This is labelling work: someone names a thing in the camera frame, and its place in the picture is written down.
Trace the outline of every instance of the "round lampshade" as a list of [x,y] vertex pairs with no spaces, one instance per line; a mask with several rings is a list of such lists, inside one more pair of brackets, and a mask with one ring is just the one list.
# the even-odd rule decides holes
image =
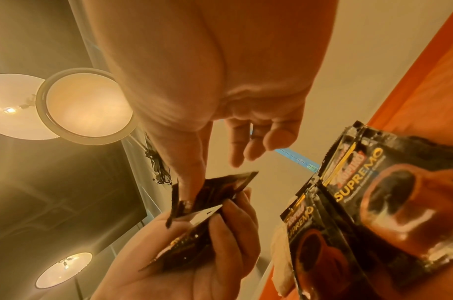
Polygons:
[[136,127],[119,85],[110,73],[97,69],[69,69],[51,76],[37,92],[36,108],[50,130],[78,144],[109,144]]
[[91,253],[83,252],[62,259],[42,273],[35,286],[47,289],[65,282],[80,273],[90,263],[91,258]]
[[43,79],[22,74],[0,74],[0,134],[20,139],[58,137],[40,120],[35,95]]

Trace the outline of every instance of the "coffee cup image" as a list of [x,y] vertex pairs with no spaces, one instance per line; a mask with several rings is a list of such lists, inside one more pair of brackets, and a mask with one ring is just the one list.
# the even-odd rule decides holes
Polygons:
[[351,282],[347,259],[339,249],[329,246],[316,229],[301,237],[294,264],[298,285],[312,300],[334,299]]
[[428,171],[399,164],[365,191],[362,224],[402,251],[427,259],[453,234],[453,169]]

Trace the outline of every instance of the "hand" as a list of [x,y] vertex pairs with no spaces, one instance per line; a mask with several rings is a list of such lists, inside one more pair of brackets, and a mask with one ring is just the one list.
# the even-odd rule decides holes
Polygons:
[[226,120],[234,167],[296,140],[337,6],[337,0],[84,3],[111,72],[178,175],[181,200],[195,199],[203,185],[213,120]]
[[141,229],[119,252],[91,300],[232,300],[240,281],[254,268],[260,253],[258,220],[249,202],[251,190],[237,194],[236,204],[222,207],[225,221],[211,217],[209,232],[215,258],[198,267],[156,274],[139,272],[169,243],[191,228],[174,221],[167,229],[168,213]]

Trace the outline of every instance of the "blue light strip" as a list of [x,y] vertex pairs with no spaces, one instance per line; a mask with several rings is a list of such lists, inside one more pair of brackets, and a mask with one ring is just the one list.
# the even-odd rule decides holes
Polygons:
[[307,157],[304,157],[297,152],[292,151],[289,148],[276,149],[275,151],[284,156],[285,158],[292,160],[293,162],[311,170],[314,173],[319,171],[319,164],[311,161]]

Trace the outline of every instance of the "coffee packet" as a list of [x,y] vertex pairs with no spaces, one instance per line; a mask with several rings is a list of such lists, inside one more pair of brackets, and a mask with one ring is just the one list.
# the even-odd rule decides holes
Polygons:
[[[173,209],[170,215],[170,222],[166,224],[167,227],[170,227],[174,218],[218,207],[226,199],[231,199],[235,202],[236,194],[243,191],[257,174],[258,172],[251,172],[205,180],[193,207],[189,209],[183,206],[182,203],[179,203],[179,187],[176,184],[173,186]],[[208,254],[211,254],[212,241],[208,231],[208,222],[213,215],[212,211],[203,221],[173,240],[168,247],[162,250],[142,270],[154,266],[157,266],[157,271],[159,272],[188,268],[199,263],[201,259],[209,257]]]
[[357,126],[317,186],[397,287],[453,260],[453,147]]
[[310,183],[281,215],[300,299],[380,299]]

